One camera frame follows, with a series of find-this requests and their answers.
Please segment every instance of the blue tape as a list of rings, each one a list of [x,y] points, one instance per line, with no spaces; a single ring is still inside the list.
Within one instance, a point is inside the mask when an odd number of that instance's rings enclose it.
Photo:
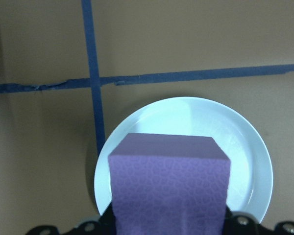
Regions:
[[[90,86],[92,89],[93,109],[95,116],[96,140],[98,154],[105,143],[102,100],[100,90],[100,78],[97,62],[97,50],[95,43],[95,30],[92,13],[92,3],[90,0],[82,0],[84,30],[88,55],[88,66],[90,75]]]
[[[75,89],[90,87],[89,78],[70,79],[65,82],[46,85],[21,85],[17,83],[0,84],[0,94],[17,92],[35,92],[61,89]]]
[[[101,77],[101,86],[114,83],[120,85],[144,84],[144,83],[158,83],[158,82],[178,82],[178,81],[193,81],[217,78],[231,78],[231,77],[247,77],[247,76],[261,76],[261,75],[277,75],[285,74],[294,71],[294,64],[292,65],[272,65],[260,67],[244,67],[231,69],[217,69],[217,70],[200,70],[200,71],[184,71],[184,72],[166,72],[155,74],[144,74],[137,76],[113,76]],[[47,84],[47,85],[21,85],[16,83],[0,84],[1,93],[17,93],[17,92],[34,92],[45,90],[61,90],[61,89],[75,89],[90,87],[89,78],[70,79],[61,83]]]
[[[262,76],[285,74],[294,71],[294,64],[291,65],[272,65],[259,67],[243,67],[230,69],[216,70],[199,70],[199,71],[184,71],[184,72],[166,72],[156,74],[144,74],[137,76],[114,76],[100,78],[101,85],[114,83],[115,85],[132,85],[144,83],[159,83],[159,82],[180,82],[193,81],[217,78],[231,77],[247,77],[247,76]]]

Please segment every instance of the screw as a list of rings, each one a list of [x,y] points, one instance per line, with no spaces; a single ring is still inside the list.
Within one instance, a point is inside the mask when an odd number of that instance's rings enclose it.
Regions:
[[[240,225],[247,225],[248,224],[248,219],[246,217],[239,216],[239,217],[237,217],[237,222]]]
[[[283,227],[283,229],[284,229],[285,231],[287,231],[288,233],[290,233],[290,234],[294,234],[294,225],[293,225],[293,224],[286,223],[286,224],[284,224],[282,227]]]

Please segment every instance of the purple foam block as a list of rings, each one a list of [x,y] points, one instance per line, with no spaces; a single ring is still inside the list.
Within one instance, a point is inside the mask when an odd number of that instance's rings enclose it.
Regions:
[[[118,235],[221,235],[230,160],[213,138],[128,134],[108,160]]]

